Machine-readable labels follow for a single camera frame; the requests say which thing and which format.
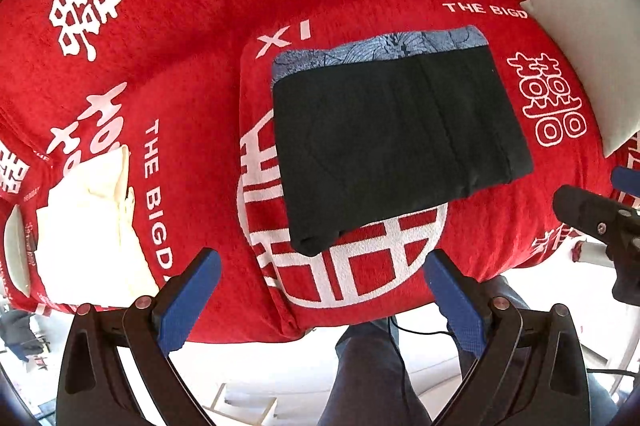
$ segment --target screw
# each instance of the screw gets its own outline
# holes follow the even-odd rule
[[[505,311],[509,307],[511,307],[511,304],[509,303],[509,300],[507,300],[507,298],[498,296],[497,298],[494,298],[494,307],[500,311]]]
[[[90,303],[83,303],[82,305],[80,305],[78,307],[78,310],[76,310],[76,314],[78,316],[86,316],[89,311],[91,310],[91,304]]]
[[[564,318],[569,315],[569,309],[567,308],[566,305],[562,305],[561,303],[559,303],[558,305],[554,306],[554,309],[556,311],[556,314],[558,314],[558,316],[562,316]]]
[[[136,300],[136,307],[140,310],[148,309],[152,301],[151,296],[141,296]]]

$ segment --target white pillow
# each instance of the white pillow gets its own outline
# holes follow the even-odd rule
[[[521,6],[574,66],[610,156],[640,131],[640,0],[527,0]]]
[[[24,241],[24,225],[20,207],[15,206],[4,226],[4,257],[9,278],[27,298],[31,292],[31,276]]]

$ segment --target red bedspread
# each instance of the red bedspread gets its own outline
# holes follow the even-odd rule
[[[519,1],[3,0],[0,141],[12,164],[29,168],[0,169],[11,181],[0,196],[21,205],[37,236],[35,209],[65,169],[127,144],[134,228],[158,283],[203,246],[222,257],[195,341],[287,341],[423,305],[429,250],[442,247],[463,272],[487,279],[557,245],[545,235],[558,227],[557,187],[611,193],[616,161],[602,157],[579,80]],[[470,24],[489,41],[534,173],[367,226],[315,259],[292,253],[271,127],[273,58]],[[32,254],[30,264],[30,298],[0,270],[11,300],[54,306]]]

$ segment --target blue gripper pad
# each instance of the blue gripper pad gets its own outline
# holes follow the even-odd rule
[[[449,321],[460,347],[480,358],[492,315],[479,283],[462,275],[442,250],[431,251],[424,262],[424,279]]]
[[[611,184],[618,191],[640,197],[640,172],[617,166],[611,172]]]
[[[221,272],[220,256],[205,248],[180,276],[171,278],[159,292],[153,322],[165,357],[184,345],[218,285]]]

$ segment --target white towel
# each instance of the white towel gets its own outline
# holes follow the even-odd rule
[[[55,303],[129,307],[158,286],[132,227],[129,149],[79,164],[37,210],[38,274]]]

